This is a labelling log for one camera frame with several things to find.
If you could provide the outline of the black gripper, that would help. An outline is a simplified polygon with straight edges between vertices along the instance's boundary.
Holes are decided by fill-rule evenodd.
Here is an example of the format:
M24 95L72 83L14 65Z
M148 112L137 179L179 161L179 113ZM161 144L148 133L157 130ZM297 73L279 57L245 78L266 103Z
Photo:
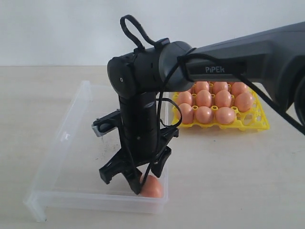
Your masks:
M121 173L131 190L138 195L142 190L142 172L138 167L152 163L148 170L160 178L164 165L172 154L168 143L173 137L178 137L179 130L163 128L160 130L160 138L157 138L156 131L151 131L136 136L134 140L127 136L122 127L119 127L118 130L121 148L99 169L100 177L106 184L109 184L115 175Z

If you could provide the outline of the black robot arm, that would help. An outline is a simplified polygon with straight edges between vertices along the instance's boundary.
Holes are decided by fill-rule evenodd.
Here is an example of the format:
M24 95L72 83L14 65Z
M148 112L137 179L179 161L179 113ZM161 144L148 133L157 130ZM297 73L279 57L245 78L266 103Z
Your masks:
M179 134L177 125L161 123L163 93L186 91L197 81L243 82L295 129L305 131L303 22L200 48L168 38L153 41L132 15L121 17L120 25L136 46L107 64L120 107L92 124L99 137L119 131L120 150L99 170L106 184L121 173L139 194L148 177L139 166L161 176L171 154L168 143Z

